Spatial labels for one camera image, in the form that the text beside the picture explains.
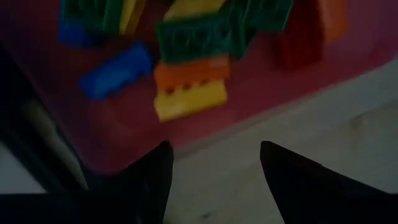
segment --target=toy building block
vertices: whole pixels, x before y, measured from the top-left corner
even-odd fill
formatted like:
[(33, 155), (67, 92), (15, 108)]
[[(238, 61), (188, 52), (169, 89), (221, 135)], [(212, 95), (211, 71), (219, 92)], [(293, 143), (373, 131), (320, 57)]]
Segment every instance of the toy building block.
[(294, 0), (249, 0), (247, 23), (258, 30), (280, 32), (285, 28), (293, 4)]
[(338, 40), (348, 31), (346, 0), (319, 0), (325, 43)]
[(147, 0), (124, 0), (120, 19), (120, 34), (133, 35)]
[(229, 58), (227, 55), (221, 55), (180, 65), (166, 65), (160, 62), (155, 68), (154, 78), (157, 89), (166, 91), (194, 83), (226, 80), (230, 73)]
[(119, 33), (124, 0), (65, 0), (65, 20), (76, 19), (87, 28), (111, 34)]
[(193, 85), (187, 90), (181, 87), (173, 93), (159, 91), (155, 98), (155, 110), (163, 122), (222, 105), (226, 101), (224, 81), (217, 80)]
[(162, 61), (181, 63), (221, 54), (244, 55), (248, 46), (241, 14), (231, 8), (181, 21), (161, 21), (157, 36)]
[(322, 59), (323, 29), (318, 0), (295, 1), (285, 30), (277, 34), (280, 64), (296, 70)]
[(164, 20), (181, 19), (217, 12), (226, 0), (175, 0)]
[(92, 48), (105, 43), (108, 37), (92, 30), (87, 30), (84, 25), (76, 20), (64, 20), (61, 10), (58, 23), (58, 41), (71, 47)]
[(134, 83), (141, 75), (152, 74), (153, 62), (147, 49), (135, 44), (107, 64), (80, 78), (80, 87), (92, 100), (116, 93), (124, 85)]

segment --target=floor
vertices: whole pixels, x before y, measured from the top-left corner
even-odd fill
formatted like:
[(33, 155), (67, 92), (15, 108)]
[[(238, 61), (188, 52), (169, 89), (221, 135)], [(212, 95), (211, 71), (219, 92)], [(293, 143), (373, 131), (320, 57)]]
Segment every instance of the floor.
[(0, 141), (0, 194), (44, 193), (42, 186)]
[(259, 160), (271, 140), (398, 192), (398, 61), (177, 149), (170, 223), (283, 223)]

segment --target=red play mat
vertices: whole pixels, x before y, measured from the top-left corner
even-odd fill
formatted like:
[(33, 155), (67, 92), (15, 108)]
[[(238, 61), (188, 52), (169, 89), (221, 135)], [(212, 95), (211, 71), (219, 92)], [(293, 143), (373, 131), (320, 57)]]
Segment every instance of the red play mat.
[[(149, 2), (137, 35), (156, 50), (154, 24), (167, 7), (155, 3), (161, 1)], [(328, 46), (321, 63), (298, 72), (283, 72), (277, 69), (268, 36), (259, 35), (247, 56), (233, 65), (232, 78), (226, 82), (226, 105), (160, 124), (154, 111), (155, 85), (151, 78), (104, 101), (86, 99), (78, 88), (79, 77), (117, 55), (131, 41), (115, 40), (95, 51), (61, 46), (57, 42), (59, 8), (56, 0), (3, 1), (0, 41), (30, 79), (83, 162), (100, 174), (124, 169), (164, 139), (181, 146), (358, 76), (390, 61), (398, 50), (398, 1), (348, 0), (351, 29), (343, 39)]]

